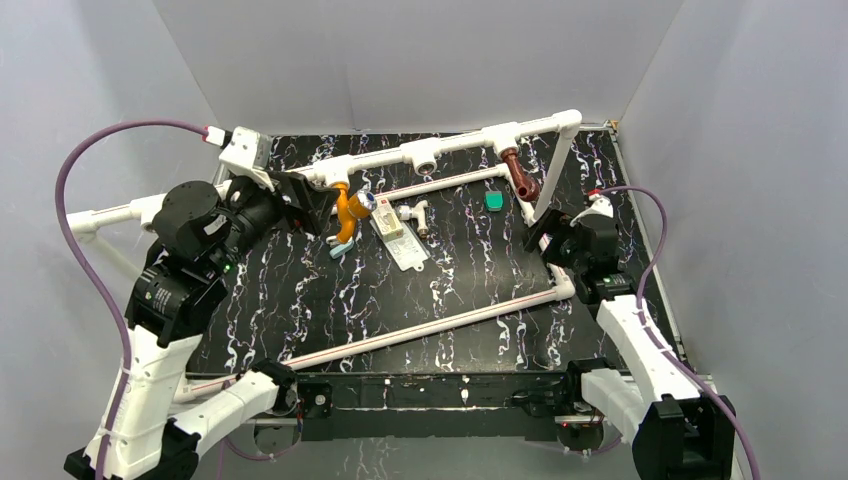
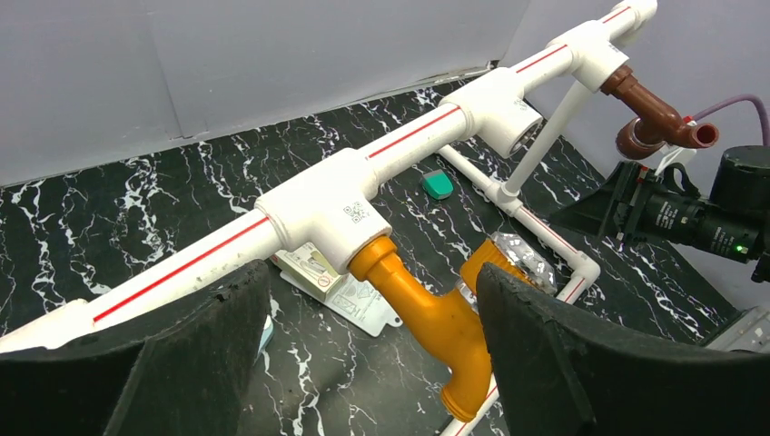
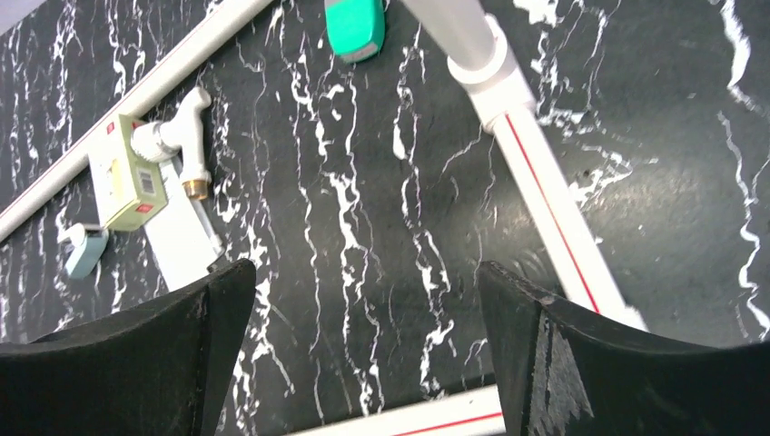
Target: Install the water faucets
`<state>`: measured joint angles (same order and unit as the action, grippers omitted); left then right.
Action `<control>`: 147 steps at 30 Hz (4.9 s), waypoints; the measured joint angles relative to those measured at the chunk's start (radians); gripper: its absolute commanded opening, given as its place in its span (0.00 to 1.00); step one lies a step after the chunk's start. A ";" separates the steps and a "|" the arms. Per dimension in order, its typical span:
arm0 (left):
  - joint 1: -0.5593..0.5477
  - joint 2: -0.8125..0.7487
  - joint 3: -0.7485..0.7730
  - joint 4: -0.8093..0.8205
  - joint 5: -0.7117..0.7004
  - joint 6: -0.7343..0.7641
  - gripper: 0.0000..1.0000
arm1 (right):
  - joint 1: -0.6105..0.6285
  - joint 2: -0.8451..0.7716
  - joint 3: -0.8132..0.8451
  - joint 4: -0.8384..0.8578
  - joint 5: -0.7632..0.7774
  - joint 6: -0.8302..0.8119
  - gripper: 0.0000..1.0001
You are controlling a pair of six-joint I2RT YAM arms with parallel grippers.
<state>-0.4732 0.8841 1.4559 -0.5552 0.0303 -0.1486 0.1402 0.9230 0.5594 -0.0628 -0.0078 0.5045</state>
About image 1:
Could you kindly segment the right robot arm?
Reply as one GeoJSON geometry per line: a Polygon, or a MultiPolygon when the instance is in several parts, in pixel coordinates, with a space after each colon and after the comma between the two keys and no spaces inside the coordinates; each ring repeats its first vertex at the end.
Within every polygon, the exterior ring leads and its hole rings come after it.
{"type": "Polygon", "coordinates": [[[631,447],[642,479],[728,479],[734,429],[727,416],[675,365],[673,348],[637,306],[634,279],[619,266],[617,222],[609,214],[571,216],[548,209],[528,230],[525,249],[543,237],[545,262],[570,270],[578,299],[614,342],[634,382],[604,360],[570,362],[565,405],[595,407],[631,447]]]}

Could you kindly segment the white faucet chrome knob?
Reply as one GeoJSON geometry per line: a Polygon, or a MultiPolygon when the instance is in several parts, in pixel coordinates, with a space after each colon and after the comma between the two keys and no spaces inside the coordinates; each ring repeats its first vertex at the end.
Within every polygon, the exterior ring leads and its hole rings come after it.
{"type": "Polygon", "coordinates": [[[420,238],[424,239],[429,234],[429,227],[426,223],[428,208],[429,202],[427,200],[422,200],[416,203],[414,206],[398,206],[396,208],[396,214],[398,215],[398,218],[402,221],[414,220],[416,222],[417,235],[420,238]]]}

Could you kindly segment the white PVC pipe frame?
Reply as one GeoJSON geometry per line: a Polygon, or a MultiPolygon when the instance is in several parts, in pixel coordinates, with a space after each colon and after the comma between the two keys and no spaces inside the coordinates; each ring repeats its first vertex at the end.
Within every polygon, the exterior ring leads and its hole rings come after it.
{"type": "MultiPolygon", "coordinates": [[[[200,135],[204,142],[220,147],[222,150],[225,141],[232,131],[227,131],[214,126],[200,127],[186,122],[176,120],[160,120],[163,127],[173,127],[186,130],[200,135]]],[[[556,131],[559,134],[560,144],[555,150],[552,166],[545,177],[545,183],[538,199],[534,203],[521,203],[525,223],[531,226],[541,217],[541,210],[549,206],[553,190],[558,182],[559,174],[564,165],[567,152],[580,129],[582,115],[575,109],[557,112],[549,117],[529,120],[525,122],[510,122],[494,126],[488,126],[478,131],[468,132],[452,137],[431,137],[420,141],[405,143],[396,149],[382,150],[364,155],[348,157],[332,157],[314,163],[308,167],[302,167],[285,172],[297,172],[305,175],[314,185],[332,187],[333,184],[341,182],[347,184],[350,173],[357,170],[367,170],[383,165],[395,163],[409,163],[418,165],[426,158],[433,158],[438,154],[453,152],[476,146],[492,146],[499,154],[506,148],[516,147],[517,140],[523,137],[540,133],[556,131]]],[[[95,143],[106,137],[133,128],[151,127],[153,121],[124,122],[107,127],[90,135],[75,147],[62,164],[55,184],[55,207],[60,223],[62,234],[71,249],[76,260],[83,268],[86,275],[94,284],[99,294],[106,302],[119,330],[122,341],[122,360],[119,374],[113,392],[111,405],[118,407],[122,404],[124,397],[131,394],[140,377],[133,372],[136,361],[136,352],[146,353],[150,348],[156,346],[157,339],[153,335],[143,338],[140,347],[135,347],[135,335],[128,325],[125,317],[119,313],[117,304],[108,288],[91,267],[79,247],[79,239],[93,242],[97,238],[98,230],[104,225],[111,225],[139,219],[142,224],[150,225],[154,215],[160,213],[165,205],[164,195],[157,195],[136,199],[131,203],[111,209],[98,211],[85,211],[69,214],[65,207],[65,187],[67,178],[76,161],[82,154],[95,143]]],[[[268,190],[275,190],[269,174],[265,171],[249,171],[246,175],[253,179],[258,185],[268,190]]],[[[390,347],[400,343],[417,340],[426,336],[452,330],[458,327],[477,323],[482,320],[491,319],[500,315],[517,312],[524,308],[530,308],[549,302],[566,300],[576,293],[575,283],[566,274],[562,267],[554,264],[548,266],[554,285],[553,287],[534,295],[513,299],[506,303],[498,303],[484,309],[477,309],[460,315],[454,315],[444,319],[434,320],[414,327],[406,328],[397,332],[391,332],[380,336],[367,338],[365,340],[346,344],[316,353],[293,358],[287,361],[287,366],[301,370],[311,366],[329,363],[331,361],[353,356],[355,354],[370,352],[373,350],[390,347]]]]}

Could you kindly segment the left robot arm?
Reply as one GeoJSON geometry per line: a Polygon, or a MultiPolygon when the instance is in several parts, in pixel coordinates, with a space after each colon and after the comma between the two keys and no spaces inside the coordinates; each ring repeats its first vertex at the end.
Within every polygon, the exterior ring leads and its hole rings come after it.
{"type": "Polygon", "coordinates": [[[286,416],[299,400],[292,369],[262,360],[201,405],[172,414],[189,358],[226,298],[226,275],[271,231],[312,235],[327,226],[339,197],[298,173],[277,172],[269,187],[234,177],[220,193],[205,181],[170,190],[152,226],[148,252],[119,317],[129,356],[94,438],[70,453],[77,479],[188,479],[201,457],[251,417],[286,416]]]}

